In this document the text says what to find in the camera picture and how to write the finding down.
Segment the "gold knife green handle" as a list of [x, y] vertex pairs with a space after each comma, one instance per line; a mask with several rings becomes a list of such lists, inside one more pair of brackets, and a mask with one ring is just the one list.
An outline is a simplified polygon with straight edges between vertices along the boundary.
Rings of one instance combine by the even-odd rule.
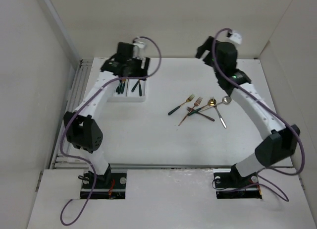
[[121, 88], [122, 88], [122, 81], [120, 81], [120, 83], [119, 83], [119, 85], [118, 85], [118, 87], [117, 87], [117, 89], [116, 89], [116, 93], [117, 93], [117, 94], [120, 94], [120, 93], [121, 93]]
[[120, 87], [120, 94], [124, 93], [124, 89], [125, 89], [125, 81], [121, 82], [121, 87]]

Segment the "gold spoon green handle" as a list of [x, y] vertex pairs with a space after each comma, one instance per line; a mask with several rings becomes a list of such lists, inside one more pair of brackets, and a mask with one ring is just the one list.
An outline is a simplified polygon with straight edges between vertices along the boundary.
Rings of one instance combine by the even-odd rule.
[[200, 107], [200, 108], [198, 108], [196, 110], [193, 110], [193, 112], [190, 113], [189, 115], [193, 115], [193, 114], [195, 114], [195, 113], [199, 112], [200, 110], [203, 110], [203, 109], [205, 109], [207, 107], [212, 107], [211, 99], [208, 101], [208, 103], [206, 105], [204, 105], [204, 106], [202, 106], [202, 107]]

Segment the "silver fork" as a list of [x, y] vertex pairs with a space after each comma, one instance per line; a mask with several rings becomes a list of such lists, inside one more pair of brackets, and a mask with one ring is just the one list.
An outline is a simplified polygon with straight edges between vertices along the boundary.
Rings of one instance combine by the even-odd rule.
[[224, 121], [224, 119], [223, 119], [221, 113], [220, 113], [219, 110], [217, 109], [217, 101], [216, 101], [216, 99], [215, 99], [214, 97], [211, 97], [211, 102], [212, 102], [212, 107], [213, 107], [213, 108], [216, 110], [216, 112], [217, 112], [217, 115], [218, 115], [218, 117], [219, 117], [219, 119], [220, 119], [220, 122], [221, 122], [222, 126], [223, 126], [225, 129], [227, 129], [227, 125], [226, 125], [226, 123], [225, 123], [225, 121]]

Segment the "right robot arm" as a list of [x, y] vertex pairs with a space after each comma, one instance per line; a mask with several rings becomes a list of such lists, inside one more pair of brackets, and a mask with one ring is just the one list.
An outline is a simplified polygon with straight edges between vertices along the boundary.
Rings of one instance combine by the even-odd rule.
[[250, 176], [292, 156], [300, 130], [287, 126], [260, 97], [247, 74], [237, 68], [237, 50], [233, 43], [220, 42], [209, 36], [197, 48], [196, 58], [212, 67], [222, 90], [245, 111], [260, 133], [262, 142], [246, 159], [234, 164], [229, 180], [241, 186]]

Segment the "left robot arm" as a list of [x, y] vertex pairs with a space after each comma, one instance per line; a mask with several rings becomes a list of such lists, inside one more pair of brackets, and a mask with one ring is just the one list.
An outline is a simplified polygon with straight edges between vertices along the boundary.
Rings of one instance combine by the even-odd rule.
[[116, 53], [105, 60], [90, 92], [73, 111], [66, 112], [64, 124], [68, 127], [66, 139], [89, 160], [89, 172], [84, 176], [104, 188], [111, 181], [111, 167], [105, 160], [101, 148], [103, 133], [97, 123], [102, 107], [113, 96], [119, 81], [125, 77], [147, 76], [150, 58], [144, 56], [146, 44], [141, 41], [120, 42]]

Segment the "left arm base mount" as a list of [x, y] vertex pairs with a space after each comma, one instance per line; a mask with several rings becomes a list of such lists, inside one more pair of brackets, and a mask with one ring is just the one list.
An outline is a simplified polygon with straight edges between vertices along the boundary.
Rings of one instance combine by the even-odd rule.
[[[94, 175], [92, 172], [85, 172], [79, 175], [82, 181], [80, 199], [87, 199], [93, 186]], [[95, 188], [90, 199], [121, 200], [126, 196], [127, 171], [114, 170], [111, 172], [110, 179], [102, 182], [97, 179]]]

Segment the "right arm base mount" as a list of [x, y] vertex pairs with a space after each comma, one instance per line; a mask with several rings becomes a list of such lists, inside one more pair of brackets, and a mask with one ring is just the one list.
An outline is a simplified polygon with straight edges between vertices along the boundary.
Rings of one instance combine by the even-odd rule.
[[256, 173], [236, 179], [230, 169], [214, 169], [212, 187], [217, 199], [262, 199]]

